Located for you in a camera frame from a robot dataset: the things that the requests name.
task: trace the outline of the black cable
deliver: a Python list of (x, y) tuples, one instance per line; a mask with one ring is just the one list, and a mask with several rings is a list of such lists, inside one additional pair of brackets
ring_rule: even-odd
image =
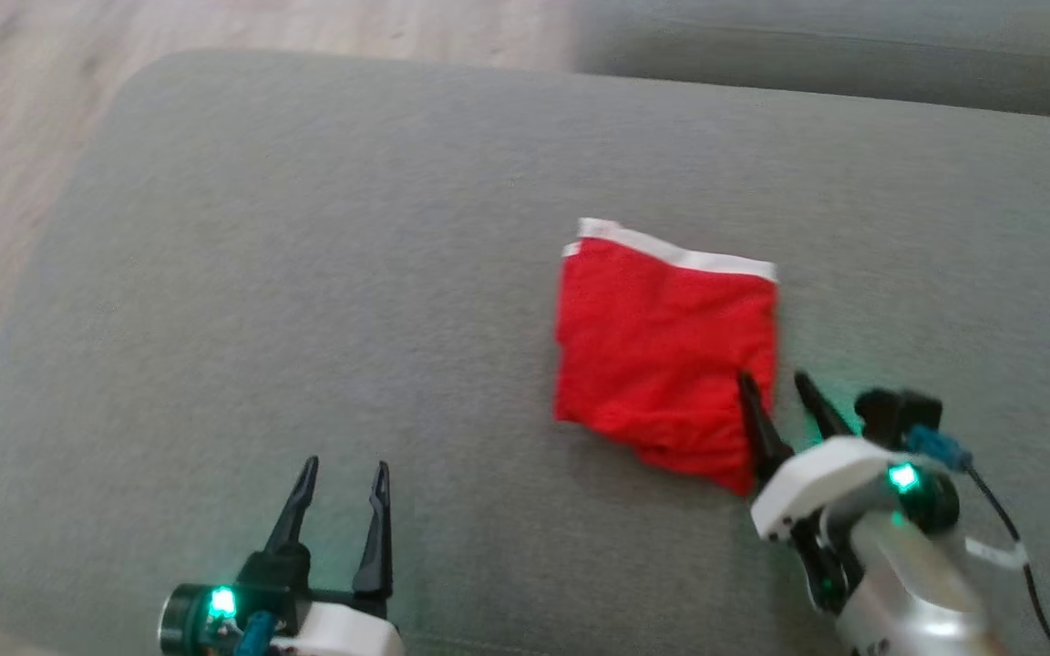
[[(1004, 510), (1004, 504), (999, 503), (999, 500), (995, 499), (995, 493), (988, 488), (987, 483), (983, 481), (983, 477), (980, 477), (979, 472), (975, 472), (974, 466), (967, 465), (966, 472), (970, 474), (970, 480), (974, 481), (974, 485), (979, 486), (979, 491), (991, 503), (991, 507), (995, 509), (999, 519), (1004, 521), (1007, 532), (1012, 533), (1012, 539), (1015, 541), (1017, 547), (1020, 531), (1015, 528), (1015, 522), (1012, 522), (1012, 517), (1007, 513), (1007, 510)], [(1047, 622), (1047, 616), (1043, 614), (1040, 593), (1036, 590), (1036, 585), (1034, 585), (1034, 576), (1032, 576), (1032, 565), (1028, 563), (1024, 564), (1024, 578), (1028, 583), (1028, 596), (1032, 598), (1032, 608), (1034, 613), (1036, 613), (1036, 619), (1040, 621), (1040, 628), (1042, 628), (1043, 634), (1047, 636), (1047, 642), (1050, 642), (1050, 625)]]

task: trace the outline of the folded red fabric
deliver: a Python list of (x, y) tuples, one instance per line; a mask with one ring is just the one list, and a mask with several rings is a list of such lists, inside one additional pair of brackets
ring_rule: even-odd
[(554, 414), (630, 445), (647, 464), (753, 488), (736, 374), (771, 405), (776, 271), (689, 251), (611, 220), (567, 246)]

